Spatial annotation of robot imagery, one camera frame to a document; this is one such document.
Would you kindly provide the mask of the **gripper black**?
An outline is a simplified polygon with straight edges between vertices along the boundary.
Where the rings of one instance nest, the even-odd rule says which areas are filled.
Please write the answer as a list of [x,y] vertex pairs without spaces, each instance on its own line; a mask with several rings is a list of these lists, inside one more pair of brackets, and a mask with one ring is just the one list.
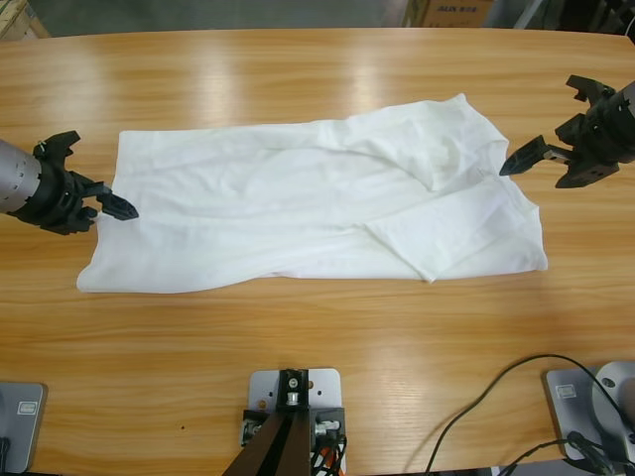
[[559,140],[571,148],[547,145],[538,136],[506,159],[499,171],[502,177],[523,174],[543,158],[569,167],[556,188],[585,187],[619,171],[617,164],[628,157],[628,98],[574,99],[588,104],[586,112],[556,129]]
[[93,181],[64,168],[39,162],[34,191],[28,192],[18,208],[9,216],[60,235],[87,232],[94,224],[97,210],[85,206],[83,200],[95,197],[101,211],[126,221],[139,217],[126,199],[112,193],[103,181]]

